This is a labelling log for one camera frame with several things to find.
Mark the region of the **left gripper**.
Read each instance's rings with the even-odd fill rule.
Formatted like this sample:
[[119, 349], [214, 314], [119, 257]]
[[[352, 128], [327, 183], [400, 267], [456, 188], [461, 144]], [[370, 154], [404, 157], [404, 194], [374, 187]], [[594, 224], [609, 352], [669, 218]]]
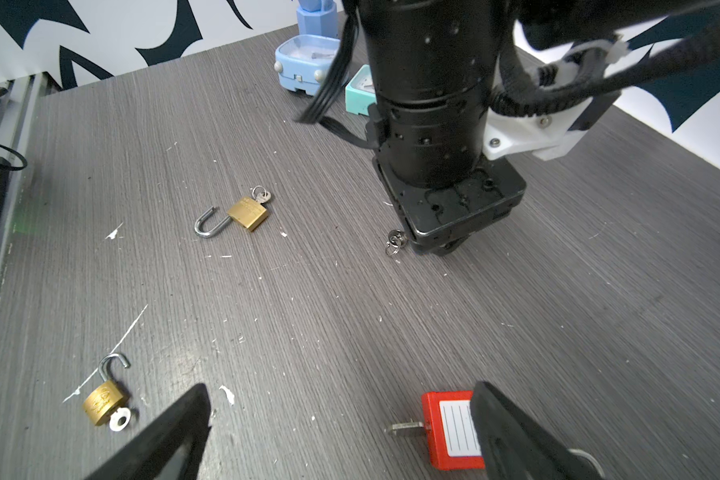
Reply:
[[374, 159], [373, 165], [420, 255], [453, 252], [472, 234], [509, 216], [526, 191], [525, 180], [504, 157], [482, 156], [466, 178], [444, 188], [415, 187], [397, 178], [387, 163]]

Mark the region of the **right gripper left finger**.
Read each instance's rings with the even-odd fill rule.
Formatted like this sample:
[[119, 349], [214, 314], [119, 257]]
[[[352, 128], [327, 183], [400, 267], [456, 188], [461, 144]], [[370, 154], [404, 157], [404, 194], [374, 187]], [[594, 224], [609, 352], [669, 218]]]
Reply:
[[207, 386], [193, 385], [90, 479], [196, 479], [211, 431]]

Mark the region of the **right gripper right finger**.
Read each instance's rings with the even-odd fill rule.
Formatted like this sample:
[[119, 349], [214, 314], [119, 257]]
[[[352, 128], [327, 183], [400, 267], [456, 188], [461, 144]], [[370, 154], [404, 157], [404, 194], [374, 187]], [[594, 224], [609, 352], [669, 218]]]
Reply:
[[470, 410], [489, 479], [603, 479], [602, 465], [570, 449], [489, 382], [475, 384]]

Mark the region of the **blue padlock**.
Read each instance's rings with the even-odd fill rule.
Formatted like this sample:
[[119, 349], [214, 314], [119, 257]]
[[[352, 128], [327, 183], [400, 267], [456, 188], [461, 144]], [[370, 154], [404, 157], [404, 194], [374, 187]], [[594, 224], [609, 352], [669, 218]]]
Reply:
[[408, 238], [402, 230], [391, 230], [387, 237], [385, 254], [392, 257], [398, 254], [408, 243]]

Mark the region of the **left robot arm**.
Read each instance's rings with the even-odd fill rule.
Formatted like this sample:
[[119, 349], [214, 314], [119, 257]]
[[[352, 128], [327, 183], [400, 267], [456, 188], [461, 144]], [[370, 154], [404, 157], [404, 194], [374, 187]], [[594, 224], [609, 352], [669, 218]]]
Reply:
[[373, 152], [392, 247], [447, 255], [517, 207], [622, 91], [720, 60], [720, 1], [347, 1], [297, 122]]

